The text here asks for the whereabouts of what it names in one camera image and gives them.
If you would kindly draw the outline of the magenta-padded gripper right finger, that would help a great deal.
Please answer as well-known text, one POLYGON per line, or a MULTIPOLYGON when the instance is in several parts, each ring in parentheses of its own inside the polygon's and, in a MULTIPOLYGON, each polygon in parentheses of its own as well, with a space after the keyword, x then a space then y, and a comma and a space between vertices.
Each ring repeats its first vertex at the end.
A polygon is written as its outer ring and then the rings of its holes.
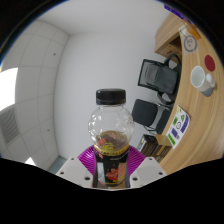
POLYGON ((126 171, 128 188, 140 188, 166 176, 153 157, 144 156, 132 146, 129 147, 126 171))

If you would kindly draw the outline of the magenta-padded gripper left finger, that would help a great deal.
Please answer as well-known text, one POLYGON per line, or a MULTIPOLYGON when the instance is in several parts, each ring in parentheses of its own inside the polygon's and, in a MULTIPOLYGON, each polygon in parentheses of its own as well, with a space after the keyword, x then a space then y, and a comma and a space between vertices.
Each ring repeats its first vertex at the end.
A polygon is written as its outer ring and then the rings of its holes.
POLYGON ((57 176, 84 188, 92 188, 96 159, 92 146, 78 157, 70 157, 56 173, 57 176))

